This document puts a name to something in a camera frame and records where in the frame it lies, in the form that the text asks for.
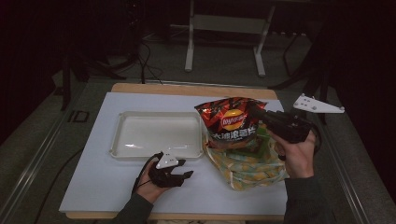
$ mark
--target gray carpet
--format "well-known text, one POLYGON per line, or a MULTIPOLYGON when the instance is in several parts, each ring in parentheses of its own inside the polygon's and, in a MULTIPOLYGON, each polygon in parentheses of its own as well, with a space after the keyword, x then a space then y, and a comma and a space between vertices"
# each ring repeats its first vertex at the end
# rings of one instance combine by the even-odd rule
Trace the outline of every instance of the gray carpet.
MULTIPOLYGON (((190 73, 184 71, 187 52, 185 33, 175 35, 169 42, 157 40, 154 35, 145 38, 148 47, 141 47, 141 56, 144 60, 149 56, 148 68, 145 70, 148 81, 265 88, 289 78, 281 61, 281 55, 290 39, 283 35, 271 35, 265 42, 262 57, 267 72, 266 77, 257 76, 251 48, 254 41, 250 41, 250 39, 247 41, 244 38, 241 41, 241 47, 234 42, 230 42, 229 38, 224 39, 223 36, 216 36, 216 41, 214 41, 209 38, 213 34, 202 33, 201 35, 197 38, 195 44, 193 70, 190 73)), ((288 56, 291 68, 298 66, 308 48, 309 41, 300 37, 288 56)), ((135 64, 128 69, 119 71, 119 74, 128 77, 125 80, 126 82, 139 82, 141 67, 139 64, 135 64)), ((92 71, 92 78, 87 84, 74 82, 74 90, 83 88, 83 92, 76 95, 76 101, 72 102, 68 111, 61 112, 59 110, 62 105, 60 96, 49 96, 35 113, 1 146, 0 205, 3 205, 25 165, 40 148, 40 144, 46 140, 50 127, 64 118, 59 132, 55 135, 56 138, 53 139, 49 147, 49 153, 43 160, 41 169, 22 198, 21 203, 17 206, 17 210, 9 223, 34 223, 37 217, 39 217, 37 223, 92 223, 92 220, 69 219, 58 209, 78 163, 80 155, 78 152, 85 146, 106 92, 110 91, 112 85, 116 82, 118 81, 103 77, 92 71), (86 122, 73 122, 72 115, 76 115, 76 113, 71 114, 73 111, 89 113, 88 120, 86 122)), ((291 104, 300 94, 303 85, 304 81, 300 81, 284 91, 277 92, 286 110, 291 108, 291 104)), ((331 90, 330 100, 339 104, 333 90, 331 90)), ((347 115, 344 115, 342 119, 331 118, 335 120, 333 124, 348 120, 347 115)), ((347 136, 336 135, 335 137, 343 138, 347 136)), ((327 146, 324 146, 316 156, 319 181, 338 222, 356 223, 343 188, 339 184, 338 177, 333 169, 329 153, 327 146)))

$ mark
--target table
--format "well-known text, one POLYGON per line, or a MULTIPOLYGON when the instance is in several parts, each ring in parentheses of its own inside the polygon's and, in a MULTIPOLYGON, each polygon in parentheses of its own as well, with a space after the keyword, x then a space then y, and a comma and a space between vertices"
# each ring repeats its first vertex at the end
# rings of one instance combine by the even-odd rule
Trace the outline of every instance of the table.
MULTIPOLYGON (((145 108, 148 105, 159 109, 157 104, 166 99, 166 103, 172 104, 172 111, 185 111, 186 108, 179 105, 186 103, 186 97, 189 99, 188 104, 197 105, 202 101, 231 96, 265 99, 269 102, 267 109, 282 109, 276 94, 270 90, 126 83, 114 85, 103 102, 60 211, 70 218, 112 218, 128 201, 134 176, 140 172, 144 161, 117 161, 106 154, 111 145, 111 133, 116 128, 117 115, 122 110, 145 108), (142 101, 133 105, 134 99, 142 101)), ((235 191, 223 181, 206 156, 187 161, 175 172, 188 170, 194 170, 193 176, 181 188, 167 191, 155 203, 150 219, 283 218, 287 200, 283 181, 269 187, 235 191)))
POLYGON ((266 20, 195 14, 194 0, 190 0, 189 45, 187 48, 185 71, 192 71, 194 54, 193 33, 195 29, 238 32, 246 34, 258 34, 261 36, 259 44, 253 48, 253 54, 256 61, 258 75, 259 77, 264 77, 265 70, 262 63, 262 46, 264 45, 265 38, 268 35, 268 30, 271 24, 271 19, 274 15, 274 11, 275 5, 271 5, 266 20))

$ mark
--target lay's chip bag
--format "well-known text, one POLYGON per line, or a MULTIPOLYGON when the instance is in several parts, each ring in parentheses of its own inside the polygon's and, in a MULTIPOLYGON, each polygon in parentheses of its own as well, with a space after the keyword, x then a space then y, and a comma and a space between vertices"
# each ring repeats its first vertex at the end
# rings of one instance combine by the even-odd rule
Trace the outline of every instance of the lay's chip bag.
POLYGON ((232 97, 197 105, 195 109, 208 130, 210 148, 236 149, 256 146, 259 120, 249 116, 253 108, 266 103, 244 97, 232 97))

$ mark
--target plastic tray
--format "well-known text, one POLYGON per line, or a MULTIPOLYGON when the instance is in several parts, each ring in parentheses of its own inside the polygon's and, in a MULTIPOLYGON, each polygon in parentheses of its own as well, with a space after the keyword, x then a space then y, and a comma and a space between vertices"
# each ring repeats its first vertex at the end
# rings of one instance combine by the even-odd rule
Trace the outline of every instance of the plastic tray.
POLYGON ((177 158, 199 158, 203 126, 194 112, 136 112, 120 114, 110 154, 114 158, 149 158, 171 150, 177 158))

